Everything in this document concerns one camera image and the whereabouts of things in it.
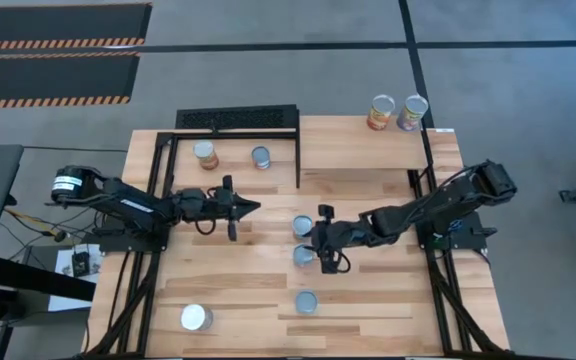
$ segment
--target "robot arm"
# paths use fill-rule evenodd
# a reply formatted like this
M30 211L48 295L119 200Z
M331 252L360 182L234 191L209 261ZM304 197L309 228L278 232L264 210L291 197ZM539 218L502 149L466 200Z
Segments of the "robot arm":
M312 247L321 259L323 273L344 273L350 262L342 249L356 246L375 247L394 244L413 224L432 222L434 232L448 235L454 221L469 215L481 205L495 206L508 202L517 192L504 167L486 161L464 168L435 191L402 206L385 206L359 214L359 221L337 221L334 209L319 205L319 215L311 231ZM340 270L342 260L348 262Z
M207 193L190 188L160 199L85 166L59 169L51 198L54 203L49 205L91 207L114 217L135 236L159 234L180 221L194 222L199 232L209 234L216 220L228 220L228 236L233 241L234 222L260 206L233 192L231 176L224 176L222 186L210 188ZM200 229L198 223L202 221L212 223L210 230Z

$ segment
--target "gray floor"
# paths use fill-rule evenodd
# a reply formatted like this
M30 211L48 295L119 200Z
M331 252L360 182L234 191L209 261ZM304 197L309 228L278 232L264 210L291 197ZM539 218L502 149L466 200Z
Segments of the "gray floor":
M154 3L147 45L404 39L395 0ZM409 3L418 41L576 40L572 0ZM490 258L512 348L576 358L576 205L557 196L576 181L576 49L420 55L436 126L456 129L467 163L503 162L519 187L511 203L481 211L499 228ZM146 54L130 104L0 109L0 143L125 148L133 129L172 127L179 108L296 103L302 114L364 114L375 94L401 101L414 88L405 50ZM66 218L42 204L69 163L119 175L123 155L27 150L13 191L20 210ZM17 249L0 231L0 256ZM83 324L16 330L7 359L69 356L82 334Z

